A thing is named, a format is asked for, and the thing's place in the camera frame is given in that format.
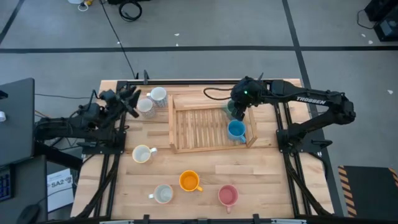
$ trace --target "wooden dish rack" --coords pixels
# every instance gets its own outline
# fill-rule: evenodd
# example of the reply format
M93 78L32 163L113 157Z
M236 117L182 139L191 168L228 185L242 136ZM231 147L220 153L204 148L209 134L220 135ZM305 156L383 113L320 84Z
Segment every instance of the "wooden dish rack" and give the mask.
M231 121L223 105L195 105L176 108L169 95L169 138L175 153L202 152L251 147L257 139L257 127L252 108L246 110L246 144L228 139L227 126Z

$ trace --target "orange mug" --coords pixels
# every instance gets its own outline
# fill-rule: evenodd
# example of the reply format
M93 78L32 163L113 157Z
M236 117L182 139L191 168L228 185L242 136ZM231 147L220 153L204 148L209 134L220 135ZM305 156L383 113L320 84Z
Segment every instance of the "orange mug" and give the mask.
M203 188L199 187L199 176L192 170L184 171L180 176L180 186L184 191L203 191Z

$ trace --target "keyboard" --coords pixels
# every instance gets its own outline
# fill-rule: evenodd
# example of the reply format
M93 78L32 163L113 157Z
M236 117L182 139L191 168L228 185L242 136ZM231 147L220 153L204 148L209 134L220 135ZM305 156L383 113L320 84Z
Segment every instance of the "keyboard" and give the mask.
M8 166L0 168L0 202L12 198L11 180L11 168Z

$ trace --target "yellow and black hazard tape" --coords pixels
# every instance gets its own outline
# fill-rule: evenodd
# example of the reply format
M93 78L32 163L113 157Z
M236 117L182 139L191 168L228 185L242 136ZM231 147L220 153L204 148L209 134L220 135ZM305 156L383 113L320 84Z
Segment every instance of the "yellow and black hazard tape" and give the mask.
M354 218L356 217L356 210L353 194L351 193L351 187L349 187L347 171L343 166L338 166L338 174L340 175L340 182L343 188L344 198L346 200L348 216Z
M397 175L397 172L393 168L388 168L388 169L392 172L392 177L394 178L396 186L398 187L398 175Z

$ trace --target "white mug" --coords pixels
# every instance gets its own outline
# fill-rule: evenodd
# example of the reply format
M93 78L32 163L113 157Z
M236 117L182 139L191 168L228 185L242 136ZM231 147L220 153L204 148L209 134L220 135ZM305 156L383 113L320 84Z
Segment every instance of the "white mug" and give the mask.
M154 103L150 99L139 100L137 109L145 118L153 118L156 115Z
M151 99L158 107L167 106L167 92L165 88L156 87L150 93L147 93L148 99Z
M138 163L145 163L156 154L156 148L149 149L146 145L139 145L132 151L132 159Z
M173 198L173 188L167 184L160 184L148 198L155 199L157 203L168 203Z

